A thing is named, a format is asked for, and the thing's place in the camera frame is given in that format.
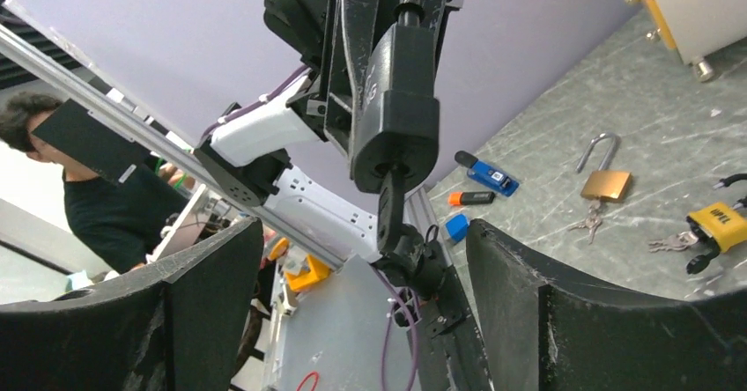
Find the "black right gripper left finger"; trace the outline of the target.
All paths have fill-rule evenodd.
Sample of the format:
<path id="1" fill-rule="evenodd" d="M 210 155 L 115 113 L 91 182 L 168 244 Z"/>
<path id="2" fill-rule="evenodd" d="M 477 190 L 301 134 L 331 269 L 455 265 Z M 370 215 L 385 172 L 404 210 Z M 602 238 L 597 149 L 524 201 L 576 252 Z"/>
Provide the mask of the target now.
<path id="1" fill-rule="evenodd" d="M 58 299 L 3 305 L 2 389 L 228 389 L 262 254 L 247 218 Z"/>

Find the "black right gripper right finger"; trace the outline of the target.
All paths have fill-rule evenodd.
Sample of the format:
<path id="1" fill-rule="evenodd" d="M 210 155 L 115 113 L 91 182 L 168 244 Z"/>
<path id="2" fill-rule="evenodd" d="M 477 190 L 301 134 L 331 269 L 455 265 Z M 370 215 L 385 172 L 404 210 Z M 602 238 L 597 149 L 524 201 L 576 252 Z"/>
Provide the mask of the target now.
<path id="1" fill-rule="evenodd" d="M 498 390 L 743 390 L 746 293 L 662 298 L 591 276 L 482 219 L 466 238 Z"/>

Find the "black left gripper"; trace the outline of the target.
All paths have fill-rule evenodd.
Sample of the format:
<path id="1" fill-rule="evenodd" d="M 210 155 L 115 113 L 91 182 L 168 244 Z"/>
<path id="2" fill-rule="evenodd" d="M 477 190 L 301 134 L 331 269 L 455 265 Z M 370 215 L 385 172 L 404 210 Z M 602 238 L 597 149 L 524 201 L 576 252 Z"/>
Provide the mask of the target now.
<path id="1" fill-rule="evenodd" d="M 417 67 L 435 84 L 448 17 L 464 0 L 419 0 Z M 310 83 L 288 101 L 323 141 L 357 150 L 371 52 L 400 0 L 264 0 L 265 25 L 300 54 Z"/>

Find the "black padlock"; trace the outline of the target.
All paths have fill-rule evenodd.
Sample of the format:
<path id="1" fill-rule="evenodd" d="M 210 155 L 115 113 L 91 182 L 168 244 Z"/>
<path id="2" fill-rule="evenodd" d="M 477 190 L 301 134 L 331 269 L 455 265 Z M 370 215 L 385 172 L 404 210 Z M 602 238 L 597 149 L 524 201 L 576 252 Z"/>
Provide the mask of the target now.
<path id="1" fill-rule="evenodd" d="M 400 0 L 395 14 L 368 58 L 353 135 L 351 178 L 370 194 L 391 172 L 403 177 L 405 190 L 415 188 L 439 153 L 434 34 L 423 25 L 421 0 Z"/>

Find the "small brass padlock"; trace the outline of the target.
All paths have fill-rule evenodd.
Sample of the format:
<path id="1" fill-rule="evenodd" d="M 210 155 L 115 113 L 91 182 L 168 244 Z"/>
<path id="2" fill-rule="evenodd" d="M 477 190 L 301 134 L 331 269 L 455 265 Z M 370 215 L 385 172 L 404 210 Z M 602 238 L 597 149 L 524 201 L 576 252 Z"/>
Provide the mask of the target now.
<path id="1" fill-rule="evenodd" d="M 621 144 L 621 137 L 619 135 L 611 132 L 603 132 L 592 138 L 585 151 L 581 154 L 580 160 L 575 167 L 575 172 L 581 173 L 595 146 L 605 140 L 610 141 L 610 146 L 600 161 L 599 166 L 589 175 L 581 189 L 580 196 L 588 200 L 620 203 L 625 199 L 627 190 L 632 183 L 632 174 L 627 171 L 610 170 L 610 163 Z"/>

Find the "silver keys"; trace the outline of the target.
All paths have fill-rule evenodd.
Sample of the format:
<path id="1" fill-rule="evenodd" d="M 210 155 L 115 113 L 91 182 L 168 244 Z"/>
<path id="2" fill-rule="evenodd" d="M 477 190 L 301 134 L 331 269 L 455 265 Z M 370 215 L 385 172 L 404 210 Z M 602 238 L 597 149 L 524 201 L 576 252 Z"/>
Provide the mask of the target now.
<path id="1" fill-rule="evenodd" d="M 681 252 L 699 243 L 699 237 L 692 231 L 679 232 L 660 240 L 650 240 L 648 251 L 657 252 Z"/>

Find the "yellow padlock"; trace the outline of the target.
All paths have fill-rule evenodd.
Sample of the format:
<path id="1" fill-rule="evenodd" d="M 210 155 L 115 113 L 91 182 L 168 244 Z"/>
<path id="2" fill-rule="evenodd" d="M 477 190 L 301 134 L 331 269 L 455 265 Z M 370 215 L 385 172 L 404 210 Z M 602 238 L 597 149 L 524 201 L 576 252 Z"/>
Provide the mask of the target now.
<path id="1" fill-rule="evenodd" d="M 702 272 L 713 259 L 746 241 L 746 217 L 740 212 L 745 208 L 746 196 L 733 204 L 716 202 L 688 213 L 685 219 L 695 243 L 708 248 L 707 253 L 688 262 L 688 274 Z"/>

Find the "black key fob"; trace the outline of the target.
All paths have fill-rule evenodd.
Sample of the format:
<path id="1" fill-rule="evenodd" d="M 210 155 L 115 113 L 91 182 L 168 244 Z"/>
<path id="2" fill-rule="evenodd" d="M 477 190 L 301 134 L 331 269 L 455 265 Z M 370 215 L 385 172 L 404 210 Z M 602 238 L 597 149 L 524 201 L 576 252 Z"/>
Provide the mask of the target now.
<path id="1" fill-rule="evenodd" d="M 382 255 L 393 253 L 403 236 L 404 172 L 392 166 L 381 185 L 377 216 L 377 247 Z"/>

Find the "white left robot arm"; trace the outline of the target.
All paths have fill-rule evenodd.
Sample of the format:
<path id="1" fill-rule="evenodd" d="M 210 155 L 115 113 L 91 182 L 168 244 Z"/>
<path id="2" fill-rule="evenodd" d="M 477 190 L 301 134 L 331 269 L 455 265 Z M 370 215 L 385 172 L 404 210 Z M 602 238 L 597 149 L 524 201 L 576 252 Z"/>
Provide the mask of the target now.
<path id="1" fill-rule="evenodd" d="M 300 89 L 280 102 L 234 108 L 195 155 L 243 208 L 299 220 L 333 247 L 367 259 L 397 287 L 438 295 L 447 266 L 404 219 L 405 197 L 439 157 L 434 86 L 448 16 L 460 0 L 263 0 L 265 25 L 302 61 Z M 347 158 L 375 214 L 329 192 L 294 165 L 292 144 L 329 142 Z"/>

